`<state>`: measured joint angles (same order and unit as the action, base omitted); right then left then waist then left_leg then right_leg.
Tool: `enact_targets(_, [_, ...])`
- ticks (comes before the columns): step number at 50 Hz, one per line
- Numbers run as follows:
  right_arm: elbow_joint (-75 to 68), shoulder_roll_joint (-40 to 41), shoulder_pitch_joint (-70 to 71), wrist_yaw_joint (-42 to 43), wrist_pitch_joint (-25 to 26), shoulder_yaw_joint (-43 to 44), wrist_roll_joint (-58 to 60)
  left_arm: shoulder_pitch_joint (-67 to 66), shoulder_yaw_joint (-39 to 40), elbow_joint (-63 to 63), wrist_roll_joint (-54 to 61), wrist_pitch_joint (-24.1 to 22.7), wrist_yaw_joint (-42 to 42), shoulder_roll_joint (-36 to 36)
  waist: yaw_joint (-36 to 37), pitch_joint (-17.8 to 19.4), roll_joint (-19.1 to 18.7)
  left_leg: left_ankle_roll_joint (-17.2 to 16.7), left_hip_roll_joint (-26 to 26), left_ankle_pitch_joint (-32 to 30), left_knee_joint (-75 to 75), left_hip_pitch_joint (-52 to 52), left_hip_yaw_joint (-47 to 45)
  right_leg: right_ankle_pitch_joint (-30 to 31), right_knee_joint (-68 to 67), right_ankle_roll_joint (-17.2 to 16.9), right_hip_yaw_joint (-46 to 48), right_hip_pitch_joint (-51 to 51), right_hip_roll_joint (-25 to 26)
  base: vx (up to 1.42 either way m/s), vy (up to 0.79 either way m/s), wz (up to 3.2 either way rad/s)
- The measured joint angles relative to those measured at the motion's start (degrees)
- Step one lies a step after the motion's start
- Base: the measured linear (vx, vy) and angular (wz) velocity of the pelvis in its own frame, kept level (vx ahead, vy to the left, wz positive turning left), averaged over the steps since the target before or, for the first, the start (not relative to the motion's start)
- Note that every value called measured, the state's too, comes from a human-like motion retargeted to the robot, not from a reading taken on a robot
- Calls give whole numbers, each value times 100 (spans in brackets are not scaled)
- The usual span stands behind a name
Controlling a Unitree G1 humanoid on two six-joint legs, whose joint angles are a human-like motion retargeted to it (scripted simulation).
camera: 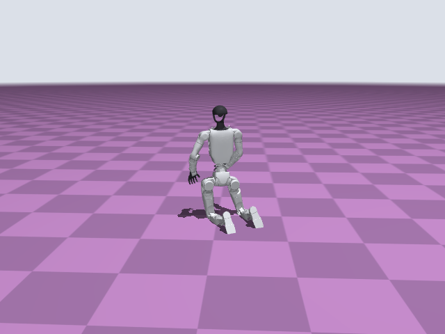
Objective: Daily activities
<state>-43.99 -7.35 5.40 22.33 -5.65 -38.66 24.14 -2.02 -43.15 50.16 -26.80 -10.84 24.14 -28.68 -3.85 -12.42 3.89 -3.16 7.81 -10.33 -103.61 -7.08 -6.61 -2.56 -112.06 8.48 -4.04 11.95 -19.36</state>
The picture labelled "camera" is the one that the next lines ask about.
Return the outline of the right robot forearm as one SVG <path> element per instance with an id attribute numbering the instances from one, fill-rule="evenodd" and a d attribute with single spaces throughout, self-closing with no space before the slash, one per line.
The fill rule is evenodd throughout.
<path id="1" fill-rule="evenodd" d="M 232 155 L 232 158 L 231 158 L 230 162 L 227 163 L 227 164 L 225 164 L 226 169 L 228 169 L 229 167 L 232 167 L 233 164 L 235 164 L 235 162 L 237 162 L 239 159 L 240 159 L 240 157 L 239 157 L 239 158 L 235 158 L 235 157 Z"/>

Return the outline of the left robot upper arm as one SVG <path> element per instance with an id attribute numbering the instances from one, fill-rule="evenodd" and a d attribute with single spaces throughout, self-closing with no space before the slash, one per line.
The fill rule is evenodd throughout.
<path id="1" fill-rule="evenodd" d="M 190 158 L 194 161 L 199 160 L 200 154 L 199 151 L 202 149 L 202 146 L 204 145 L 204 141 L 208 140 L 210 131 L 202 131 L 199 133 L 198 138 L 195 142 L 195 145 L 193 147 L 193 151 L 191 152 Z"/>

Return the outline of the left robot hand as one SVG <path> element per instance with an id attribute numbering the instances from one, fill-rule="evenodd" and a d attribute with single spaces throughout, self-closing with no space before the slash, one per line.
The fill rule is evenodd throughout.
<path id="1" fill-rule="evenodd" d="M 197 172 L 197 171 L 196 171 Z M 198 174 L 197 174 L 197 176 L 198 177 L 200 177 Z M 189 182 L 189 184 L 193 184 L 193 182 L 192 182 L 192 178 L 193 178 L 193 181 L 194 181 L 194 183 L 195 183 L 195 180 L 196 180 L 196 182 L 197 182 L 197 178 L 196 178 L 196 175 L 195 176 L 192 176 L 192 174 L 191 174 L 191 172 L 190 172 L 190 175 L 188 176 L 188 182 Z M 194 180 L 194 178 L 195 178 L 195 180 Z M 190 183 L 190 179 L 191 179 L 191 183 Z"/>

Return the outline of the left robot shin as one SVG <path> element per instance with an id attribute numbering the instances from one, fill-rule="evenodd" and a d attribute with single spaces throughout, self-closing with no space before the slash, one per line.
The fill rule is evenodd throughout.
<path id="1" fill-rule="evenodd" d="M 208 215 L 207 218 L 212 221 L 213 223 L 215 223 L 216 225 L 224 225 L 223 223 L 223 218 L 221 215 L 215 215 L 215 216 L 210 216 Z M 220 223 L 220 224 L 219 224 Z"/>

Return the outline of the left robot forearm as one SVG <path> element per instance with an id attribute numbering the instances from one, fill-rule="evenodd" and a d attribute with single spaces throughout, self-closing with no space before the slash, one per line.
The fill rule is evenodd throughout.
<path id="1" fill-rule="evenodd" d="M 191 172 L 191 174 L 192 174 L 192 176 L 195 176 L 195 175 L 197 175 L 197 172 L 196 172 L 196 170 L 197 170 L 197 161 L 194 161 L 194 160 L 192 160 L 190 157 L 189 157 L 189 170 L 190 170 L 190 172 Z"/>

